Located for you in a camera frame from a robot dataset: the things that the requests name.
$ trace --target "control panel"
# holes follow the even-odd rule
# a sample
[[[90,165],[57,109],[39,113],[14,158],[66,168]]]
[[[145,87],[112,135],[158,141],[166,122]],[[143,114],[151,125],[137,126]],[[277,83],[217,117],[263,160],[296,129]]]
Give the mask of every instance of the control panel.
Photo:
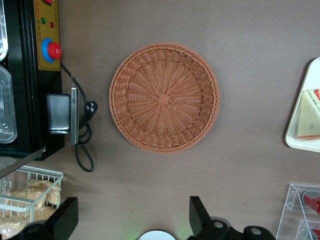
[[[60,71],[58,0],[33,0],[39,70]]]

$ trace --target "red item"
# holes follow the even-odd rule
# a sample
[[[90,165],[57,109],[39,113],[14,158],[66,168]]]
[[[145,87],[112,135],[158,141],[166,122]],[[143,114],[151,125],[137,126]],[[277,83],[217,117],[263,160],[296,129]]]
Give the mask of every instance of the red item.
[[[47,47],[48,55],[51,59],[60,59],[62,52],[61,47],[56,42],[50,42]]]
[[[307,190],[303,193],[302,200],[320,215],[320,192]]]
[[[317,239],[320,240],[320,230],[319,229],[312,229],[312,231],[316,234]]]

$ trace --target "wicker basket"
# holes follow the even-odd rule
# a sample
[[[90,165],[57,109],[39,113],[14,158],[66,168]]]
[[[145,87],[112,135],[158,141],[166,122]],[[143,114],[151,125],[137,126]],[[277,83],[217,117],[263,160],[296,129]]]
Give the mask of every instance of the wicker basket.
[[[109,92],[115,125],[132,144],[174,153],[199,142],[213,125],[219,88],[209,65],[192,50],[158,43],[132,53]]]

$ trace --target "white wire rack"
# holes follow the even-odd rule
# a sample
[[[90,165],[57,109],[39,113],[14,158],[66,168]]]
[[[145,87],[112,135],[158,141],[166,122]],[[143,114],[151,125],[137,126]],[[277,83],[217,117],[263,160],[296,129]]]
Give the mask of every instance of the white wire rack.
[[[13,215],[29,217],[29,222],[32,223],[35,217],[36,204],[45,197],[48,192],[53,189],[57,184],[61,186],[62,178],[64,174],[59,171],[47,170],[32,166],[22,166],[16,170],[17,172],[27,173],[26,181],[31,179],[47,180],[52,182],[52,185],[48,187],[37,199],[29,200],[25,198],[19,198],[14,196],[7,196],[5,192],[7,189],[12,188],[12,181],[7,180],[6,177],[0,179],[0,215],[4,218],[6,215],[12,217]]]

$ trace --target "blue button base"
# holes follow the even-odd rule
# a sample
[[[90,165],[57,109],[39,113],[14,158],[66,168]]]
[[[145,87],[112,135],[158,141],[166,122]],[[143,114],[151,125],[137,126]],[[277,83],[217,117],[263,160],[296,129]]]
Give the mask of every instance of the blue button base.
[[[53,63],[55,61],[54,59],[51,59],[48,54],[48,44],[51,42],[52,40],[50,38],[45,38],[41,44],[42,56],[48,63]]]

